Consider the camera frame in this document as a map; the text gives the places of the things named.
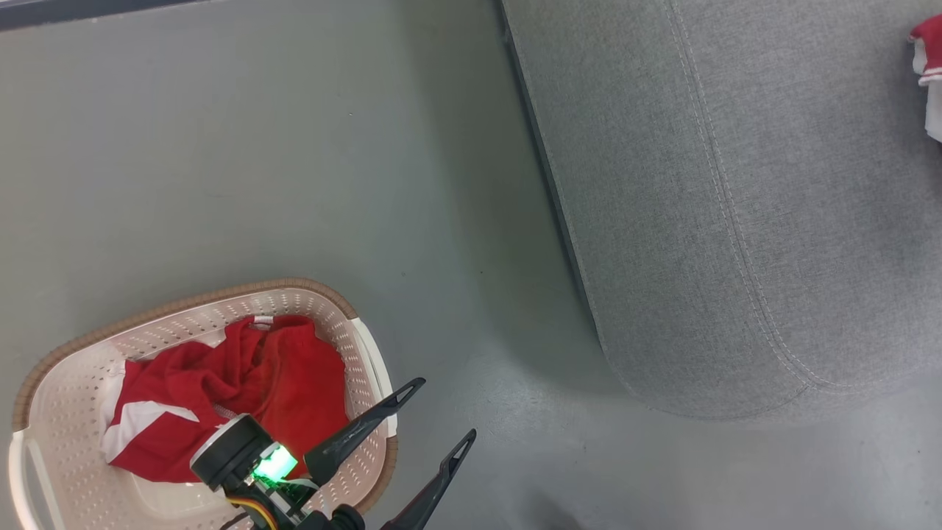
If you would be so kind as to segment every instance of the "wire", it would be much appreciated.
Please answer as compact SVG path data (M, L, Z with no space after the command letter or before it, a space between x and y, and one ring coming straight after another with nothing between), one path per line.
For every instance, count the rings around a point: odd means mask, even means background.
M236 515L235 517L227 521L223 526L220 526L219 530L229 530L233 526L236 526L237 522L240 522L247 517L249 517L249 512L242 510L242 513Z
M271 512L269 512L263 505L253 501L252 499L244 499L241 497L226 497L226 501L237 505L237 506L246 506L259 513L262 516L262 519L268 523L268 528L271 530L278 530L278 525L275 524L275 518L271 517Z

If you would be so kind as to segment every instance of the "basket handle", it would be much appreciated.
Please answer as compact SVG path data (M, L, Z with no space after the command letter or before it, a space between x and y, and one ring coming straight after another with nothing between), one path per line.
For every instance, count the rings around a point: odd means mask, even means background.
M9 491L13 497L13 507L16 509L16 517L20 520L20 525L24 530L44 530L40 524L40 518L36 513L36 504L29 494L29 486L26 483L26 455L33 460L36 467L36 477L40 481L42 488L43 501L46 509L49 511L49 517L52 520L53 527L61 530L65 528L65 522L62 520L62 514L58 511L53 494L52 484L49 482L49 473L42 462L40 448L35 441L26 438L25 431L16 431L9 443L8 457L8 476Z
M13 433L13 439L9 443L8 461L9 491L13 496L13 507L24 530L42 530L32 499L29 498L25 468L23 431L17 431Z
M366 327L366 324L364 324L359 317L350 320L350 323L353 324L353 331L356 332L356 338L360 341L360 345L364 348L366 355L369 357L370 366L367 368L370 372L367 374L367 379L370 379L376 384L377 387L373 391L377 395L377 400L380 400L382 396L388 396L393 393L393 384L389 380L389 372L386 370L386 363L382 361L380 347L376 345L373 334L369 332L369 328ZM386 425L389 429L389 436L395 436L396 429L398 428L398 419L395 414L386 418Z

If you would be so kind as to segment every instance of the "white laundry basket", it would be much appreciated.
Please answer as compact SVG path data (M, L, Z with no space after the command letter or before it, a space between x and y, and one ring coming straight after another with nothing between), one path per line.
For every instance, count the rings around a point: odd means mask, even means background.
M189 298L89 333L58 347L26 378L13 411L9 485L20 524L42 529L26 457L56 530L217 530L238 514L202 484L156 484L105 463L99 451L100 389L127 358L154 356L186 342L211 345L226 324L249 315L298 314L317 324L346 364L351 418L392 393L389 375L369 330L336 291L288 278ZM383 423L308 503L330 514L340 504L361 512L380 497L396 465L396 417ZM249 520L235 529L248 528Z

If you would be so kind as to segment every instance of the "green led light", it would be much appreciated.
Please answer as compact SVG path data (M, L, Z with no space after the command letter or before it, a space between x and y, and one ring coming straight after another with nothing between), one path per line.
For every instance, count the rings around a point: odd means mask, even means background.
M279 445L274 453L258 463L258 467L252 474L278 482L284 479L296 465L298 465L298 460L288 453L284 446Z

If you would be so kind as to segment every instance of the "yellow wire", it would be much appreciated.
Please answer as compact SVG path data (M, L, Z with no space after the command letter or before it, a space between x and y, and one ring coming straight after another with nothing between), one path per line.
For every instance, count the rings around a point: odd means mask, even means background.
M226 497L226 501L229 501L230 503L238 506L248 506L249 508L257 511L259 514L261 514L262 518L265 519L265 522L268 523L268 528L271 530L278 530L278 526L275 524L271 514L268 513L268 510L266 510L264 506L248 499L234 499L232 497Z

